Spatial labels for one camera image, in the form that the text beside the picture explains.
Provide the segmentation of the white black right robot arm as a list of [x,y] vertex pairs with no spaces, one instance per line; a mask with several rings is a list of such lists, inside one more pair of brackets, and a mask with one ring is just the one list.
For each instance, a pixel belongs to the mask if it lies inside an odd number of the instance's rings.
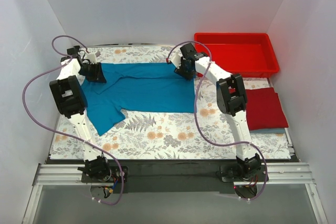
[[179,44],[181,56],[169,53],[166,61],[175,66],[174,72],[186,80],[192,80],[198,73],[216,86],[216,101],[219,110],[226,116],[226,121],[232,131],[234,142],[217,144],[201,136],[208,143],[220,147],[236,147],[237,164],[225,174],[226,177],[241,178],[248,181],[257,175],[261,169],[261,151],[251,142],[250,131],[246,117],[247,94],[243,78],[232,74],[212,61],[209,51],[197,52],[191,41]]

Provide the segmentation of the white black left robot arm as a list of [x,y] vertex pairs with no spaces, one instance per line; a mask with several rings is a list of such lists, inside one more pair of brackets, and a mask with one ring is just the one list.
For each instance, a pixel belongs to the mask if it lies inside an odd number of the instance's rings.
[[86,108],[88,102],[81,84],[80,75],[89,82],[106,83],[102,65],[97,62],[100,52],[86,54],[80,46],[67,49],[68,56],[61,58],[62,69],[56,80],[49,83],[57,109],[75,129],[76,136],[83,139],[83,160],[85,166],[79,168],[85,175],[100,182],[108,181],[112,170],[102,151],[94,148],[96,144],[89,127]]

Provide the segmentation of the teal blue t shirt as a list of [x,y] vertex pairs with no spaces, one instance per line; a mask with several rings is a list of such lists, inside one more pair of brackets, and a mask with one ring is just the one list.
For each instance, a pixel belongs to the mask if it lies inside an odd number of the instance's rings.
[[106,83],[84,80],[87,116],[102,136],[123,121],[123,109],[140,112],[193,113],[194,82],[166,63],[102,63]]

